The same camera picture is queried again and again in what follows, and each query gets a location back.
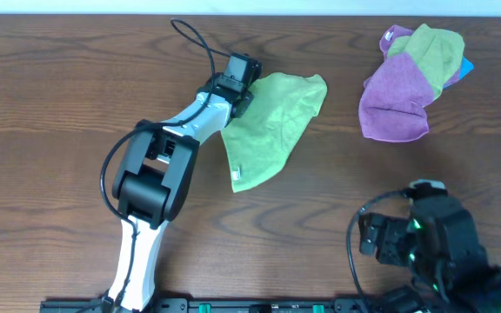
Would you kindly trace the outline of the light green microfiber cloth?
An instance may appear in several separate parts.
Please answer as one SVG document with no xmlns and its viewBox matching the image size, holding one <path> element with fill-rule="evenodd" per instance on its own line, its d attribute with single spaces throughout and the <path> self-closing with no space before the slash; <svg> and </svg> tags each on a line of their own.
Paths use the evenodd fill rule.
<svg viewBox="0 0 501 313">
<path fill-rule="evenodd" d="M 221 131 L 233 192 L 255 188 L 284 168 L 327 91 L 318 74 L 276 72 L 251 85 L 254 98 L 247 111 Z"/>
</svg>

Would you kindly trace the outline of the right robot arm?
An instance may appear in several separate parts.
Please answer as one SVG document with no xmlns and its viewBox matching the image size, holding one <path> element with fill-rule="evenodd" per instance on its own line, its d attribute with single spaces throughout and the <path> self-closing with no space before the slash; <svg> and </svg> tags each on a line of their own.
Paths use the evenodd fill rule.
<svg viewBox="0 0 501 313">
<path fill-rule="evenodd" d="M 452 312 L 501 312 L 501 267 L 491 265 L 471 213 L 453 196 L 411 199 L 409 216 L 369 213 L 356 221 L 359 251 L 405 267 Z"/>
</svg>

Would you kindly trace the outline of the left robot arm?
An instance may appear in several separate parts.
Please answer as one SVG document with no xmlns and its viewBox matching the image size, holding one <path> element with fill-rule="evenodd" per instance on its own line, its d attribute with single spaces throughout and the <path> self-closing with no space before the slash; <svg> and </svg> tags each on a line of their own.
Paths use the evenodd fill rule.
<svg viewBox="0 0 501 313">
<path fill-rule="evenodd" d="M 120 139 L 127 146 L 112 185 L 122 224 L 117 273 L 100 304 L 103 312 L 143 312 L 155 291 L 159 251 L 169 222 L 184 205 L 200 146 L 243 115 L 260 63 L 212 75 L 192 104 L 173 118 L 140 121 Z"/>
</svg>

